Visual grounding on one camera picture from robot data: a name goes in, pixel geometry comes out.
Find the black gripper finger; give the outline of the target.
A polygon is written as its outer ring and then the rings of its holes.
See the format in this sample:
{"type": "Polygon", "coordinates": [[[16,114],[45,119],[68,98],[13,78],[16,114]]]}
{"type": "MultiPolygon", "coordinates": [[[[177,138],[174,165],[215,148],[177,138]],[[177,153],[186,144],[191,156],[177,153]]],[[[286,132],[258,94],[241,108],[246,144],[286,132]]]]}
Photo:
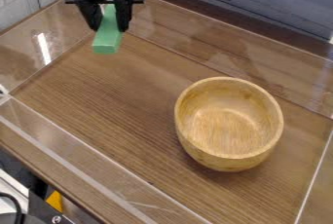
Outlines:
{"type": "Polygon", "coordinates": [[[100,2],[98,0],[78,0],[76,7],[79,8],[88,27],[96,31],[103,20],[100,2]]]}
{"type": "Polygon", "coordinates": [[[128,23],[131,21],[131,5],[127,0],[116,0],[115,9],[119,31],[124,32],[128,29],[128,23]]]}

